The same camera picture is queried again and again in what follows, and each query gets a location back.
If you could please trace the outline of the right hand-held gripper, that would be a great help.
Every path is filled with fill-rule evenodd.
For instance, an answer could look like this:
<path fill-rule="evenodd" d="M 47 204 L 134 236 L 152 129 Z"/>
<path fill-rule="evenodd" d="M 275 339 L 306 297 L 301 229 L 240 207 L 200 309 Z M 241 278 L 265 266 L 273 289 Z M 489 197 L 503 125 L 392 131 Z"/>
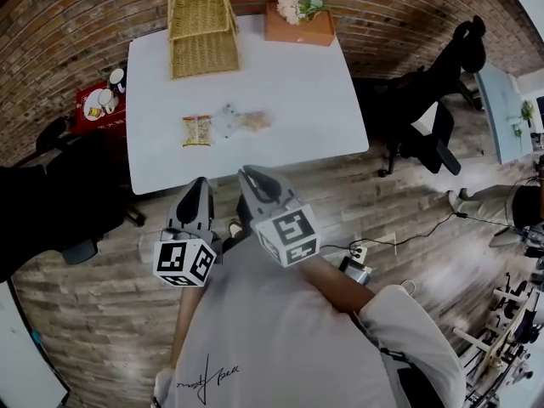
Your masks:
<path fill-rule="evenodd" d="M 237 178 L 248 210 L 257 218 L 251 222 L 252 231 L 280 266 L 291 267 L 319 253 L 314 211 L 309 204 L 291 200 L 296 196 L 285 176 L 268 167 L 243 166 Z M 286 207 L 271 213 L 272 203 L 279 206 L 287 202 Z"/>

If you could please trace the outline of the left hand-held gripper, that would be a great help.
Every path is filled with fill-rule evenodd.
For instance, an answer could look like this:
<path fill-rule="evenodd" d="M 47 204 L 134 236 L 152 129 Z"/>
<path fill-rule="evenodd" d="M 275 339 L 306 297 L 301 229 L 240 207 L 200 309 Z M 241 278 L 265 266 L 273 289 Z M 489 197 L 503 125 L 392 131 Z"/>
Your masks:
<path fill-rule="evenodd" d="M 214 264 L 220 263 L 222 241 L 208 231 L 206 239 L 178 230 L 210 230 L 213 195 L 207 179 L 199 177 L 178 194 L 167 215 L 167 227 L 153 250 L 153 275 L 173 287 L 204 287 Z"/>

